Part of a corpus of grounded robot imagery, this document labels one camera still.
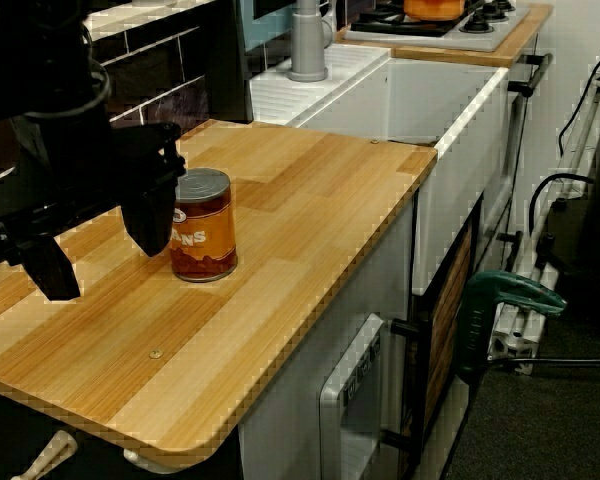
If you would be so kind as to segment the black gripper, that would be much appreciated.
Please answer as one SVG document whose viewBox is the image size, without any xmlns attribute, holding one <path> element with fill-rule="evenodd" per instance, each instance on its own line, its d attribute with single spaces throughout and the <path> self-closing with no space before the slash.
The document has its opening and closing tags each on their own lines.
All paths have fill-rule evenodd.
<svg viewBox="0 0 600 480">
<path fill-rule="evenodd" d="M 0 263 L 21 263 L 50 301 L 78 298 L 72 263 L 54 238 L 115 207 L 147 256 L 165 249 L 184 173 L 178 124 L 115 128 L 102 106 L 11 124 L 19 156 L 0 179 Z"/>
</svg>

